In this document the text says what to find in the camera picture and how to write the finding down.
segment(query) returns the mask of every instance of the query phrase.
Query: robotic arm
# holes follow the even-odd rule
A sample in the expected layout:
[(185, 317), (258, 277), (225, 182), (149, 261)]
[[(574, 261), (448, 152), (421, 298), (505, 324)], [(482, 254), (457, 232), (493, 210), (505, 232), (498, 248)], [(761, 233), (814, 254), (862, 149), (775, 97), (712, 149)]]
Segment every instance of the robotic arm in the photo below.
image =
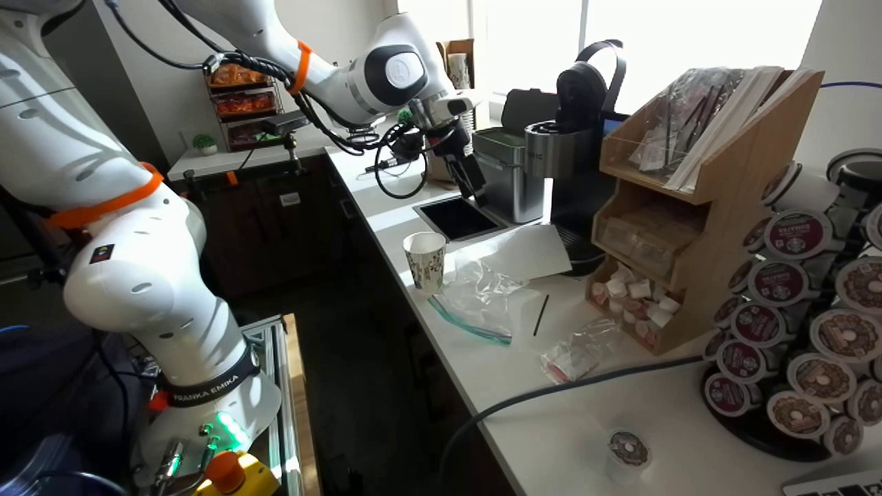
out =
[[(89, 233), (64, 283), (68, 312), (97, 331), (136, 335), (162, 368), (169, 408), (133, 448), (136, 478), (149, 488), (169, 448), (207, 448), (205, 427), (214, 418), (250, 442), (275, 418), (280, 394), (250, 364), (225, 299), (199, 276), (199, 210), (112, 138), (45, 50), (45, 21), (76, 4), (0, 0), (0, 186), (52, 211), (56, 226)], [(273, 0), (180, 0), (180, 7), (238, 46), (211, 62), (238, 59), (280, 76), (348, 127), (407, 108), (459, 189), (480, 189), (457, 121), (468, 105), (451, 97), (435, 46), (404, 15), (386, 21), (363, 58), (330, 65), (280, 26)]]

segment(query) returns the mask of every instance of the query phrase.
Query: paper cup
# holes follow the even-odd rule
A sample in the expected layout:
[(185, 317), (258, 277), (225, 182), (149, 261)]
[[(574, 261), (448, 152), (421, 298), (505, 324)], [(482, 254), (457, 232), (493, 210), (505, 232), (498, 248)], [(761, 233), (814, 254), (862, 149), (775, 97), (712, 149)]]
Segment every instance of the paper cup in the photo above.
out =
[(402, 239), (414, 285), (432, 294), (443, 285), (443, 248), (447, 236), (437, 232), (414, 232)]

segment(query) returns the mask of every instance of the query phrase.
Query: window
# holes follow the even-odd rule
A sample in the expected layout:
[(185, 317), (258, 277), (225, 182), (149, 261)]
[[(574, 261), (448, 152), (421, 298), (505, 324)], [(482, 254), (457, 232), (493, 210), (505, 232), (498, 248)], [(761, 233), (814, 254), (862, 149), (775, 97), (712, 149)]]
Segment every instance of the window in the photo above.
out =
[(629, 76), (617, 99), (635, 112), (692, 65), (786, 65), (803, 59), (821, 0), (400, 0), (421, 25), (476, 39), (476, 87), (553, 90), (581, 46), (623, 39)]

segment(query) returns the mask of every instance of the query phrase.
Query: white wall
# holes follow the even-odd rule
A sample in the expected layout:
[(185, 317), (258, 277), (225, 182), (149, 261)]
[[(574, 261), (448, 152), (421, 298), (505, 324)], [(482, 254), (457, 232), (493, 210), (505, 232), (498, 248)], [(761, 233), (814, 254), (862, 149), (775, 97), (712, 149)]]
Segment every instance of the white wall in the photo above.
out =
[[(141, 108), (158, 132), (162, 154), (173, 161), (185, 154), (188, 134), (200, 130), (221, 132), (200, 73), (169, 69), (141, 53), (115, 25), (104, 2), (94, 2), (136, 84)], [(118, 0), (118, 11), (149, 46), (173, 59), (200, 62), (210, 54), (210, 50), (180, 26), (155, 0)], [(374, 25), (393, 11), (393, 0), (278, 0), (275, 11), (295, 39), (308, 40), (323, 58), (345, 62), (363, 53)]]
[[(825, 0), (803, 65), (825, 69), (825, 79), (882, 83), (878, 18), (878, 0)], [(825, 170), (829, 156), (867, 145), (882, 149), (882, 90), (821, 87), (797, 160)]]

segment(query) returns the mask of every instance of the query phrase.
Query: counter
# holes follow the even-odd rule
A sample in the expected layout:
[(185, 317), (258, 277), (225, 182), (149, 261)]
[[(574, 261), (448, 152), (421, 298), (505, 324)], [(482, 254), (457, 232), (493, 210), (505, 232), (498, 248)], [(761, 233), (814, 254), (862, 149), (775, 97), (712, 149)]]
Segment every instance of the counter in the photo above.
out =
[[(329, 156), (359, 204), (381, 254), (396, 272), (400, 288), (464, 402), (472, 411), (482, 411), (512, 394), (548, 386), (539, 351), (597, 317), (585, 303), (588, 277), (546, 276), (530, 280), (530, 288), (548, 294), (539, 332), (519, 332), (509, 347), (480, 340), (442, 318), (428, 298), (414, 288), (400, 248), (411, 232), (431, 229), (414, 207), (454, 197), (457, 189), (428, 183), (414, 197), (388, 197), (377, 189), (374, 175), (363, 170), (371, 161), (370, 156), (349, 156), (338, 149), (329, 149)], [(421, 165), (414, 165), (391, 175), (391, 182), (407, 189), (407, 178), (414, 183), (420, 170)], [(451, 243), (448, 254), (466, 251), (484, 236)], [(623, 335), (601, 364), (601, 372), (694, 356), (699, 350), (703, 339), (694, 339), (655, 357)], [(734, 437), (706, 411), (699, 372), (703, 365), (692, 364), (522, 402), (490, 416), (482, 425), (482, 434), (509, 484), (530, 496), (775, 496), (783, 481), (821, 469), (821, 463), (772, 456)], [(648, 445), (650, 460), (643, 469), (611, 463), (607, 441), (617, 429), (639, 434)], [(867, 429), (862, 451), (877, 445), (878, 433)]]

